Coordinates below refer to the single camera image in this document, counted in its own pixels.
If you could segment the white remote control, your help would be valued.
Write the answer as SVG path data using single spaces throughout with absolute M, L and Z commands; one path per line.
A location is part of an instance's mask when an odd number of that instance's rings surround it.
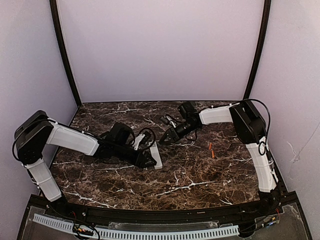
M 153 157 L 153 159 L 156 161 L 156 164 L 153 166 L 155 170 L 160 170 L 163 168 L 162 159 L 160 156 L 160 152 L 157 146 L 157 143 L 154 142 L 152 146 L 150 147 L 150 154 Z

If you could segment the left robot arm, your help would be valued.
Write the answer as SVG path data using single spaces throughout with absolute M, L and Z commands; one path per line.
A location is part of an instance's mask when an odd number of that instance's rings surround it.
M 139 148 L 155 136 L 147 127 L 135 136 L 133 130 L 121 122 L 101 135 L 94 135 L 59 123 L 38 110 L 15 131 L 12 155 L 27 169 L 45 198 L 56 202 L 65 197 L 44 162 L 45 146 L 63 147 L 98 159 L 116 157 L 139 168 L 161 169 L 161 157 L 154 140 L 147 147 Z

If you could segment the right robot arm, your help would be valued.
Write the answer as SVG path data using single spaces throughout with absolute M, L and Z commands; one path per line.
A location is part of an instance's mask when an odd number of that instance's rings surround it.
M 271 195 L 277 189 L 279 179 L 268 145 L 270 123 L 264 120 L 253 102 L 264 105 L 257 99 L 244 99 L 197 111 L 191 102 L 183 102 L 177 109 L 184 121 L 178 121 L 168 114 L 161 118 L 166 125 L 171 127 L 165 131 L 159 143 L 168 146 L 203 126 L 232 123 L 238 139 L 245 144 L 250 153 L 258 178 L 259 192 Z

